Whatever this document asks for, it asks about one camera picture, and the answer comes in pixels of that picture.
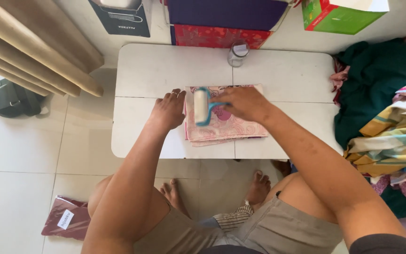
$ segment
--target backpack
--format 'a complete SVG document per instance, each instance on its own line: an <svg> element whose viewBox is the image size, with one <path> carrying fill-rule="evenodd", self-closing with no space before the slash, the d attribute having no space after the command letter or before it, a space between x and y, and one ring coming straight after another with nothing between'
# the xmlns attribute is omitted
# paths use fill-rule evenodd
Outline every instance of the backpack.
<svg viewBox="0 0 406 254"><path fill-rule="evenodd" d="M36 94L7 79L0 80L0 116L14 118L20 115L29 117L41 112L40 102L45 96Z"/></svg>

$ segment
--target foot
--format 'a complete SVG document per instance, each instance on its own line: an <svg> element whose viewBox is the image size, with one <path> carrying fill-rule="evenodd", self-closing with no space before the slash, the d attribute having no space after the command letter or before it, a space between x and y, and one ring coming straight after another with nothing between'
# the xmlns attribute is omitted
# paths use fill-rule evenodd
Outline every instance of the foot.
<svg viewBox="0 0 406 254"><path fill-rule="evenodd" d="M159 191L166 197L170 204L178 211L182 212L185 216L190 218L189 212L181 199L180 192L178 190L178 182L176 179L170 180L170 186L166 183L162 184Z"/></svg>
<svg viewBox="0 0 406 254"><path fill-rule="evenodd" d="M264 199L270 191L270 181L268 176L262 176L262 171L258 170L253 176L249 192L245 199L249 202L253 211L256 212L262 205Z"/></svg>

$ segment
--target paisley pattern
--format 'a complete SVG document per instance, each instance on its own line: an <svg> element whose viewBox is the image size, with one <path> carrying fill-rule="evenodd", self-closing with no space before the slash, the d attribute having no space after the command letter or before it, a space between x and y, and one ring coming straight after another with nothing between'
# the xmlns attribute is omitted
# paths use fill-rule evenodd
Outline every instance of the paisley pattern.
<svg viewBox="0 0 406 254"><path fill-rule="evenodd" d="M211 96L217 96L223 93L227 86L209 86L207 87ZM262 92L262 85L255 87ZM214 144L226 143L239 138L267 137L267 130L255 122L244 121L233 116L231 113L223 110L221 107L214 107L211 111L211 122L208 126L198 127L194 121L194 98L191 96L197 86L185 87L186 95L186 137L192 142L192 146L201 147Z"/></svg>

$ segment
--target cardboard box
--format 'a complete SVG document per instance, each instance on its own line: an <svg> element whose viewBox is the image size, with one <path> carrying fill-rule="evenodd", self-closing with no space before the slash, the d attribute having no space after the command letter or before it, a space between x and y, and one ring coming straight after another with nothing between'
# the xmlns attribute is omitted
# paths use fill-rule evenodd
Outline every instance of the cardboard box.
<svg viewBox="0 0 406 254"><path fill-rule="evenodd" d="M307 31L356 34L389 11L387 0L303 0Z"/></svg>
<svg viewBox="0 0 406 254"><path fill-rule="evenodd" d="M152 0L88 1L107 33L150 37Z"/></svg>

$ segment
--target beige curtain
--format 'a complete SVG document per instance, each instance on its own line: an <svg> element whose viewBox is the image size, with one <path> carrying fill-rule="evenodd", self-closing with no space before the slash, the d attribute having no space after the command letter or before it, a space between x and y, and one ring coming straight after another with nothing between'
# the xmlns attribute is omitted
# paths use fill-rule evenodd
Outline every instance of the beige curtain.
<svg viewBox="0 0 406 254"><path fill-rule="evenodd" d="M52 0L0 0L0 75L41 95L95 96L104 58Z"/></svg>

